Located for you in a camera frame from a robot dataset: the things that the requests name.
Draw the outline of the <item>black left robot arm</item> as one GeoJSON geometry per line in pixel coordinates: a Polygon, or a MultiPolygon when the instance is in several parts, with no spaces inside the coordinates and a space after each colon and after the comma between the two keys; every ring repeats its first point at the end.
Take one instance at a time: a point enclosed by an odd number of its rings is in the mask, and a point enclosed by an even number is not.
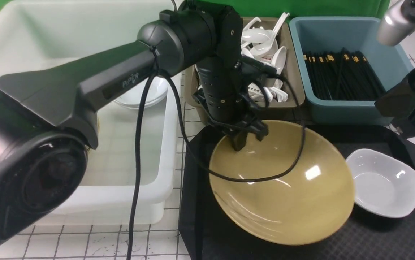
{"type": "Polygon", "coordinates": [[[197,95],[234,150],[268,135],[247,86],[264,73],[240,54],[242,18],[230,5],[185,0],[143,25],[136,41],[51,69],[0,76],[0,245],[65,202],[98,147],[97,112],[155,77],[195,65],[197,95]]]}

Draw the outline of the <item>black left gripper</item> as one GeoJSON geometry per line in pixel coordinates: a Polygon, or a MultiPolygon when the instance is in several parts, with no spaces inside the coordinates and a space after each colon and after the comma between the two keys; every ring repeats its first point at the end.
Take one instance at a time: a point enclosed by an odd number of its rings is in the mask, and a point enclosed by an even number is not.
{"type": "Polygon", "coordinates": [[[232,148],[241,151],[248,133],[258,141],[268,135],[268,127],[257,116],[261,108],[249,97],[247,87],[268,76],[268,65],[242,56],[233,64],[227,64],[218,56],[210,56],[196,64],[201,90],[194,99],[208,115],[208,123],[226,135],[231,135],[232,148]]]}

